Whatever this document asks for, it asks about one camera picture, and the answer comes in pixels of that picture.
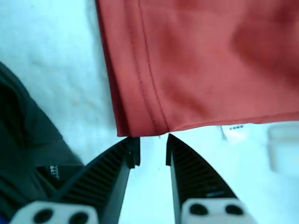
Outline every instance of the white surface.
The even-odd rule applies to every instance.
[[[93,0],[0,0],[0,60],[85,163],[118,142]],[[231,146],[221,128],[175,133],[222,175],[261,224],[299,220],[299,180],[270,171],[265,133]],[[120,224],[174,224],[167,135],[142,138]]]
[[[268,149],[273,171],[299,178],[299,125],[270,128]]]

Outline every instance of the stitching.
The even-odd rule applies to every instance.
[[[143,37],[144,37],[144,43],[145,43],[145,49],[146,49],[146,55],[147,55],[147,61],[148,61],[148,66],[149,66],[149,74],[150,74],[150,78],[151,78],[151,81],[152,81],[153,86],[154,86],[154,91],[155,91],[155,95],[156,95],[156,98],[157,98],[157,102],[158,102],[158,105],[159,105],[159,108],[160,108],[160,112],[161,112],[161,114],[162,114],[162,116],[163,116],[163,119],[164,119],[164,122],[165,122],[165,125],[166,125],[166,128],[167,128],[167,132],[169,132],[169,126],[168,126],[168,124],[167,124],[166,117],[165,117],[164,112],[163,112],[162,107],[161,107],[161,103],[160,103],[160,100],[159,100],[159,97],[158,97],[158,93],[157,93],[157,89],[156,89],[156,86],[155,86],[154,77],[153,77],[152,70],[151,70],[149,47],[148,47],[147,38],[146,38],[146,33],[145,33],[145,28],[144,28],[144,20],[143,20],[143,14],[142,14],[142,10],[141,10],[141,2],[140,2],[140,0],[138,0],[138,7],[139,7],[139,12],[140,12],[140,18],[141,18],[141,24],[142,24]]]
[[[145,94],[145,90],[143,88],[143,81],[141,79],[141,73],[140,73],[140,69],[139,69],[139,66],[138,66],[137,58],[136,58],[136,48],[135,48],[135,44],[134,44],[134,41],[133,41],[133,30],[132,30],[132,27],[130,26],[129,22],[128,22],[128,29],[130,31],[130,39],[131,39],[131,45],[132,45],[132,51],[133,51],[133,58],[134,58],[135,67],[136,67],[136,70],[137,70],[137,77],[138,77],[138,82],[139,82],[139,86],[140,86],[140,89],[141,89],[142,98],[144,100],[144,103],[145,103],[145,106],[146,106],[146,110],[149,113],[150,119],[153,122],[155,132],[158,133],[157,123],[156,123],[156,121],[154,119],[154,115],[152,114],[152,112],[150,110],[150,105],[149,105],[149,102],[147,100],[147,97],[146,97],[146,94]]]

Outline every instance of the red cloth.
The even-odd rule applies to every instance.
[[[299,118],[298,0],[97,0],[119,136]]]

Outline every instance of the black fabric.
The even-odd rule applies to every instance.
[[[37,168],[49,165],[83,166],[19,79],[0,63],[0,216],[11,219],[27,203],[55,194]]]

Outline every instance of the folded cloth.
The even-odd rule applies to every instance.
[[[299,118],[299,1],[97,3],[119,136]]]

